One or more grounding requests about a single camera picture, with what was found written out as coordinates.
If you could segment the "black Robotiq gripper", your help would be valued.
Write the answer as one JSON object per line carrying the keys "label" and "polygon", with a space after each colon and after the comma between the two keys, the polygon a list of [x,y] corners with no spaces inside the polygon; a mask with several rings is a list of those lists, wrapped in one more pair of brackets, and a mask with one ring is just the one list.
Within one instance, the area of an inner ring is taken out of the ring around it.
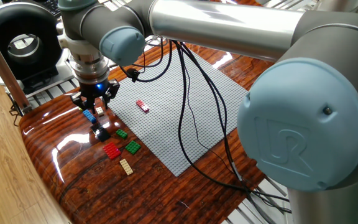
{"label": "black Robotiq gripper", "polygon": [[83,111],[91,110],[92,113],[95,113],[95,98],[102,96],[104,106],[107,109],[108,103],[116,97],[119,87],[120,84],[116,79],[105,79],[100,83],[94,84],[80,83],[80,91],[71,94],[70,99]]}

